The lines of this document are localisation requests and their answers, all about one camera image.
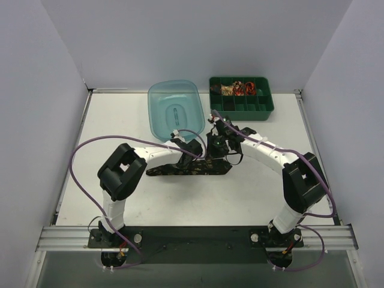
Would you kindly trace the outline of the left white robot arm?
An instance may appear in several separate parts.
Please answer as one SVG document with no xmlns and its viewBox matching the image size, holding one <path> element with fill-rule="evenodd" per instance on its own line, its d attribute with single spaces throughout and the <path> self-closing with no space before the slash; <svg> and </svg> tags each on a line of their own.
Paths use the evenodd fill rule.
<svg viewBox="0 0 384 288">
<path fill-rule="evenodd" d="M 125 201 L 147 170 L 167 164 L 185 168 L 196 156 L 202 155 L 202 145 L 194 139 L 188 143 L 180 138 L 170 139 L 160 147 L 119 145 L 97 173 L 106 213 L 100 228 L 114 234 L 124 227 Z"/>
</svg>

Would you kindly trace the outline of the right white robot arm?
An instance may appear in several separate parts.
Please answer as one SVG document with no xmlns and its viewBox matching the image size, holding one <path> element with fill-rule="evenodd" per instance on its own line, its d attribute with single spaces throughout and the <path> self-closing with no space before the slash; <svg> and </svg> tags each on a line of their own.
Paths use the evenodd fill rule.
<svg viewBox="0 0 384 288">
<path fill-rule="evenodd" d="M 240 130 L 230 119 L 210 116 L 212 125 L 206 134 L 208 151 L 217 156 L 235 151 L 257 160 L 282 177 L 284 204 L 279 213 L 268 223 L 271 233 L 278 236 L 291 234 L 306 216 L 329 218 L 310 212 L 310 209 L 329 194 L 316 156 L 310 152 L 300 154 L 282 148 L 248 127 Z"/>
</svg>

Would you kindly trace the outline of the black gold patterned tie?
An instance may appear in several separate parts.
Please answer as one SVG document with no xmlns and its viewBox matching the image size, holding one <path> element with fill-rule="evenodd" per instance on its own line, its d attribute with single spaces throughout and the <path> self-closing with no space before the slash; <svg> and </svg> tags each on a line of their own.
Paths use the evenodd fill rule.
<svg viewBox="0 0 384 288">
<path fill-rule="evenodd" d="M 166 164 L 146 171 L 147 176 L 218 176 L 225 175 L 233 166 L 222 158 L 192 161 L 187 167 Z"/>
</svg>

